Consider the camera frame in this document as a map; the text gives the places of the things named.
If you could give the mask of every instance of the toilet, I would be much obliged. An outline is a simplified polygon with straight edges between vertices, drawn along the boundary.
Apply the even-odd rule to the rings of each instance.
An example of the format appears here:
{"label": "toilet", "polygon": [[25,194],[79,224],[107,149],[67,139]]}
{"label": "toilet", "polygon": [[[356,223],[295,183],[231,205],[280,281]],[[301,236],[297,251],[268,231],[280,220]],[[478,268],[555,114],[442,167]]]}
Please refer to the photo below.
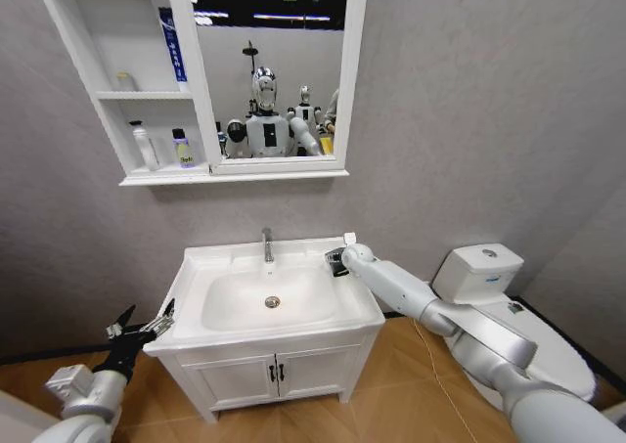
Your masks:
{"label": "toilet", "polygon": [[[497,318],[537,343],[537,353],[526,369],[530,377],[552,382],[585,401],[594,396],[596,381],[583,358],[554,329],[505,295],[523,259],[501,244],[454,249],[439,269],[432,288],[444,301],[470,304]],[[446,337],[448,348],[459,335]],[[468,375],[478,392],[502,410],[502,398]]]}

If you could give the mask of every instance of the gray wall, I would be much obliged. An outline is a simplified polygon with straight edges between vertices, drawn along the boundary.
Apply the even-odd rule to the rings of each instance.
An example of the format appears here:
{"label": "gray wall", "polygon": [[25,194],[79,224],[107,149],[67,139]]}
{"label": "gray wall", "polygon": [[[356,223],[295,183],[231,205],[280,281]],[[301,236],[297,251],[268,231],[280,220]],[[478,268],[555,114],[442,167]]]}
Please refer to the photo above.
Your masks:
{"label": "gray wall", "polygon": [[424,279],[503,242],[522,288],[624,176],[625,20],[623,0],[368,0],[350,177],[148,189],[116,185],[41,0],[0,0],[2,354],[101,342],[126,304],[155,313],[184,247],[264,225],[356,231]]}
{"label": "gray wall", "polygon": [[250,58],[241,53],[248,40],[258,49],[256,66],[278,77],[276,110],[300,103],[300,86],[311,87],[311,105],[326,111],[339,86],[342,30],[198,27],[204,71],[215,120],[244,119],[250,99]]}
{"label": "gray wall", "polygon": [[626,379],[626,182],[528,286],[524,298]]}

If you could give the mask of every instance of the white bottle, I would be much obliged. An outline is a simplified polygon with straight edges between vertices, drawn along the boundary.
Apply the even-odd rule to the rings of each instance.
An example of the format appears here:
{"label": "white bottle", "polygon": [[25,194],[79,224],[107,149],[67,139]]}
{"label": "white bottle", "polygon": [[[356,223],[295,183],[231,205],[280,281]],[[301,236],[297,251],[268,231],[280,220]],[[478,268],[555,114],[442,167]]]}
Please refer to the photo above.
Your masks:
{"label": "white bottle", "polygon": [[156,171],[158,169],[157,152],[155,151],[153,141],[148,136],[148,132],[141,126],[141,120],[132,120],[128,123],[133,126],[133,137],[135,137],[146,166],[151,171]]}

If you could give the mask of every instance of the mirror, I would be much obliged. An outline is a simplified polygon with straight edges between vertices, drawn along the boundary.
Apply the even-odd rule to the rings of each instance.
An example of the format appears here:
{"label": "mirror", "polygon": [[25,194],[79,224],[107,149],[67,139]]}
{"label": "mirror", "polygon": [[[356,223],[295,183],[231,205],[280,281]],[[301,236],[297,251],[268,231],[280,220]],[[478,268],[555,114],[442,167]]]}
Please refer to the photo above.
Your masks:
{"label": "mirror", "polygon": [[222,158],[333,155],[346,0],[190,0]]}

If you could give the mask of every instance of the shelf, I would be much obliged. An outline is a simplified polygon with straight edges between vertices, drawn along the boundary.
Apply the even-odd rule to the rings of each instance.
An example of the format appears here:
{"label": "shelf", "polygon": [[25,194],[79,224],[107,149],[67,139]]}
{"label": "shelf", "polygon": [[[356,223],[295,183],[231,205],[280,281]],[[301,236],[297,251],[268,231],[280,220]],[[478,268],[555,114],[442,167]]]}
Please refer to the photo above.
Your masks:
{"label": "shelf", "polygon": [[192,99],[192,93],[182,91],[99,91],[101,101],[169,101]]}
{"label": "shelf", "polygon": [[169,184],[200,184],[220,182],[276,181],[289,179],[326,179],[345,177],[349,173],[345,169],[327,171],[291,171],[264,174],[233,174],[215,175],[208,172],[208,164],[200,164],[194,169],[183,169],[173,165],[158,171],[150,171],[145,167],[132,171],[119,183],[122,187],[133,186],[164,186]]}

